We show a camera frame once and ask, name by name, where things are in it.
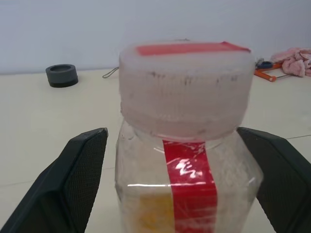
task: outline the pink cloth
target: pink cloth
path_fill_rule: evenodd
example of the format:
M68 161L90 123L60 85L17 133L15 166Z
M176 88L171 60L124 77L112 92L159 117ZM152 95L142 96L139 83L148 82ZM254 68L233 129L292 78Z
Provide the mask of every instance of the pink cloth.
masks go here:
M279 52L271 57L274 63L282 63L285 74L293 74L303 77L311 76L311 49L290 48L287 51Z

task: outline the white lid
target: white lid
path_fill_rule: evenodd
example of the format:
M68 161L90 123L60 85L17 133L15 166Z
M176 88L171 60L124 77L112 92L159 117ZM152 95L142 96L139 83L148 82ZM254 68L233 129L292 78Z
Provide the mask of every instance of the white lid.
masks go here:
M249 49L227 42L130 46L120 54L121 112L152 135L219 138L242 122L254 68Z

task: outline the black cylindrical object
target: black cylindrical object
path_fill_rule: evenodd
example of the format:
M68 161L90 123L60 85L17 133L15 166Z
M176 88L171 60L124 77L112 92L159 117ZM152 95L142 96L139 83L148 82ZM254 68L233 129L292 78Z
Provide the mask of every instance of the black cylindrical object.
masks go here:
M76 67L69 64L54 65L46 68L49 84L52 87L67 87L78 82Z
M260 65L257 65L257 69L270 69L273 67L272 62L262 62Z

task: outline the white wall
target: white wall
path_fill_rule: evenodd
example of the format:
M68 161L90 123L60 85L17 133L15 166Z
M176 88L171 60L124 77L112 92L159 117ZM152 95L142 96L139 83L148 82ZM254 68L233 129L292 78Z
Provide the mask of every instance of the white wall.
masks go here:
M230 41L270 57L311 47L311 0L0 0L0 73L115 67L157 39Z

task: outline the gray rubber ring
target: gray rubber ring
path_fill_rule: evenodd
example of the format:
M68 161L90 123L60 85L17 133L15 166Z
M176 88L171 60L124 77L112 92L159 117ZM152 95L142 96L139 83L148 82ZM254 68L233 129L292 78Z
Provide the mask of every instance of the gray rubber ring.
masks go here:
M45 71L52 87L67 87L78 83L78 75L74 65L54 65L46 68Z

